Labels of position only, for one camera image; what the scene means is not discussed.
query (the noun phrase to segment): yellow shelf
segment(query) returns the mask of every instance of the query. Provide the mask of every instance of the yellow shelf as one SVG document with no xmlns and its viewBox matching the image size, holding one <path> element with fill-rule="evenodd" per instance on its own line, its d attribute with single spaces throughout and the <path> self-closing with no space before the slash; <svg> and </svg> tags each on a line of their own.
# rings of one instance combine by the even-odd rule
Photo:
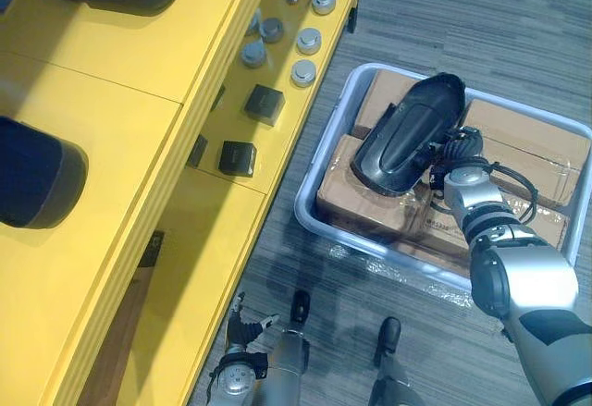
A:
<svg viewBox="0 0 592 406">
<path fill-rule="evenodd" d="M 187 402 L 355 1 L 338 0 L 336 9 L 321 17 L 308 0 L 294 7 L 285 0 L 263 0 L 264 17 L 282 18 L 286 34 L 282 42 L 266 46 L 265 67 L 247 69 L 234 59 L 224 80 L 225 95 L 203 127 L 208 144 L 200 169 L 183 172 L 158 223 L 165 240 L 118 404 Z M 299 55 L 294 48 L 297 30 L 308 26 L 323 34 L 322 48 L 314 56 Z M 290 81 L 291 65 L 300 58 L 313 59 L 317 66 L 317 79 L 306 89 Z M 285 94 L 274 128 L 249 119 L 242 110 L 255 83 Z M 255 144 L 252 178 L 217 172 L 223 140 Z"/>
<path fill-rule="evenodd" d="M 248 15 L 259 0 L 175 0 L 152 17 L 73 0 L 14 2 L 0 21 L 2 50 L 182 103 L 225 33 L 221 22 L 232 21 L 227 13 L 243 8 Z M 250 16 L 239 19 L 240 33 Z"/>
<path fill-rule="evenodd" d="M 0 402 L 76 402 L 260 0 L 176 0 L 135 17 L 14 0 L 0 20 L 0 113 L 89 156 L 59 226 L 0 226 Z"/>
<path fill-rule="evenodd" d="M 84 344 L 80 334 L 102 339 L 84 323 L 106 274 L 117 268 L 121 227 L 180 105 L 17 55 L 0 54 L 0 76 L 10 84 L 0 94 L 3 115 L 75 142 L 90 164 L 84 191 L 59 226 L 0 224 L 0 395 L 3 404 L 36 404 L 56 394 Z"/>
</svg>

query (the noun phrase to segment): black boot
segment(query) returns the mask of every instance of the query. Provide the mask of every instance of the black boot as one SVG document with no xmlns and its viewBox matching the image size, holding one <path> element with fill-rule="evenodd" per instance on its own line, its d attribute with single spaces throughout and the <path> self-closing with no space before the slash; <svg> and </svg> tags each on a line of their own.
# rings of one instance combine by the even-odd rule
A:
<svg viewBox="0 0 592 406">
<path fill-rule="evenodd" d="M 378 333 L 378 343 L 376 344 L 376 351 L 374 353 L 374 366 L 380 366 L 380 358 L 385 351 L 394 353 L 399 344 L 399 337 L 401 336 L 401 321 L 394 316 L 385 318 Z"/>
</svg>

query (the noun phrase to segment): white plastic tray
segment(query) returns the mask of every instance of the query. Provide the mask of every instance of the white plastic tray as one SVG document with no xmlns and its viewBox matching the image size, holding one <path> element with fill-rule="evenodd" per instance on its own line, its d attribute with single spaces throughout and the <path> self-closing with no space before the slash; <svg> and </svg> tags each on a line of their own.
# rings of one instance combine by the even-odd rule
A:
<svg viewBox="0 0 592 406">
<path fill-rule="evenodd" d="M 316 214 L 316 192 L 323 181 L 323 176 L 325 175 L 331 156 L 333 155 L 341 136 L 350 133 L 368 87 L 372 83 L 376 71 L 379 69 L 395 71 L 401 75 L 416 80 L 422 80 L 426 77 L 408 70 L 383 64 L 363 64 L 350 73 L 350 76 L 341 91 L 341 95 L 335 104 L 333 113 L 316 149 L 313 160 L 304 176 L 302 185 L 296 195 L 296 201 L 294 203 L 296 218 L 308 230 L 329 238 L 330 240 L 352 247 L 358 251 L 369 253 L 378 258 L 383 258 L 396 265 L 405 265 L 415 268 L 435 280 L 450 284 L 456 288 L 470 289 L 471 282 L 466 277 L 461 277 L 448 270 L 425 263 L 410 255 L 393 251 L 385 245 L 378 244 L 360 235 L 330 226 L 321 221 Z M 465 94 L 467 105 L 469 105 L 475 98 L 488 101 L 492 104 L 501 105 L 515 112 L 548 122 L 549 124 L 553 124 L 554 126 L 561 127 L 562 129 L 569 130 L 592 140 L 592 129 L 590 129 L 590 127 L 567 117 L 562 117 L 529 105 L 515 103 L 514 101 L 499 98 L 498 96 L 473 89 L 467 88 Z M 592 164 L 590 154 L 588 153 L 584 170 L 580 175 L 572 201 L 569 206 L 561 209 L 561 212 L 571 218 L 570 226 L 566 232 L 565 240 L 561 248 L 561 253 L 563 253 L 571 265 L 575 264 L 591 191 Z"/>
</svg>

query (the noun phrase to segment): brown cardboard box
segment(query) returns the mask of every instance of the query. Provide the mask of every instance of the brown cardboard box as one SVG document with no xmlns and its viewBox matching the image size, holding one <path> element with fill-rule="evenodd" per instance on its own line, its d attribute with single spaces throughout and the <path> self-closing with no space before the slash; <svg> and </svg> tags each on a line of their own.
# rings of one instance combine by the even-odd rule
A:
<svg viewBox="0 0 592 406">
<path fill-rule="evenodd" d="M 499 161 L 538 188 L 547 207 L 567 205 L 590 149 L 590 140 L 507 108 L 473 100 L 464 125 L 481 130 L 484 156 Z M 495 172 L 492 180 L 523 198 L 528 191 L 513 179 Z"/>
<path fill-rule="evenodd" d="M 394 71 L 379 70 L 366 93 L 351 135 L 363 140 L 384 115 L 389 104 L 398 104 L 416 82 Z"/>
<path fill-rule="evenodd" d="M 316 194 L 317 208 L 330 223 L 362 230 L 366 237 L 395 240 L 412 235 L 422 225 L 431 190 L 424 184 L 401 197 L 371 191 L 352 172 L 350 161 L 362 141 L 344 135 Z"/>
<path fill-rule="evenodd" d="M 529 202 L 522 198 L 509 193 L 504 193 L 503 196 L 516 215 L 522 214 L 528 207 Z M 566 215 L 539 206 L 535 219 L 528 226 L 551 246 L 560 249 L 568 225 L 569 217 Z M 425 215 L 424 224 L 413 238 L 413 242 L 427 251 L 436 252 L 438 259 L 442 256 L 448 257 L 454 265 L 464 267 L 468 275 L 469 248 L 452 215 L 443 214 L 430 207 Z"/>
</svg>

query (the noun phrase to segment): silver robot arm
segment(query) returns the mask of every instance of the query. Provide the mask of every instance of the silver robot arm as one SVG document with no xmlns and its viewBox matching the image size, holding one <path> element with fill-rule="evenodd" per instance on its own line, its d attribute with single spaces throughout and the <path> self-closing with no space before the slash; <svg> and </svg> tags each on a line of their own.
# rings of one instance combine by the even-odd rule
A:
<svg viewBox="0 0 592 406">
<path fill-rule="evenodd" d="M 475 304 L 504 325 L 540 403 L 592 404 L 592 327 L 574 313 L 567 260 L 514 216 L 480 167 L 446 175 L 444 199 L 470 247 Z"/>
</svg>

